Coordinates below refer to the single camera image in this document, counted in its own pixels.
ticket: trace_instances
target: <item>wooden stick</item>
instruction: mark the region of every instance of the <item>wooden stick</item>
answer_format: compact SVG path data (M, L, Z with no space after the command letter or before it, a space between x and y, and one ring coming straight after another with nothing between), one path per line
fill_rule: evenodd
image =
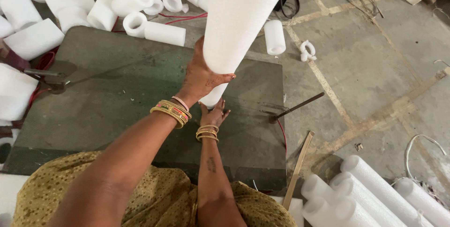
M283 200L283 207L285 209L289 209L289 205L291 204L292 195L294 194L295 185L297 184L298 174L300 173L301 165L303 164L303 160L307 154L307 149L311 144L312 137L314 136L314 131L310 131L308 133L307 138L305 139L305 143L301 148L300 155L298 156L297 164L295 165L294 174L292 175L291 182L289 183L288 191L286 192L286 196Z

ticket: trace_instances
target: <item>tattoo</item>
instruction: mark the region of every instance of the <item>tattoo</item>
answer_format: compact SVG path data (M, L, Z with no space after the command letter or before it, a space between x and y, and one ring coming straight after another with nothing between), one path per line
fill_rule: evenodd
M206 161L208 171L210 172L216 172L216 163L214 162L213 157L209 157L209 159Z

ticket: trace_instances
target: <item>woman's hand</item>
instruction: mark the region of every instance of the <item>woman's hand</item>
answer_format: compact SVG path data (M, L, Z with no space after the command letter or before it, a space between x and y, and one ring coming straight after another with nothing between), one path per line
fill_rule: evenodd
M195 43L194 57L188 63L183 86L175 95L189 107L205 97L214 87L228 83L236 77L235 74L216 74L208 68L203 57L204 38L205 36L200 37Z

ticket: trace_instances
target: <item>pink bangle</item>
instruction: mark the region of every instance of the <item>pink bangle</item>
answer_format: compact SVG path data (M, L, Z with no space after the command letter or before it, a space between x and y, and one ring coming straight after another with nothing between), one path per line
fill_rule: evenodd
M182 101L180 98L178 98L176 96L172 96L172 99L177 100L183 106L183 108L185 108L186 111L189 112L188 105L186 105L186 103L184 101Z

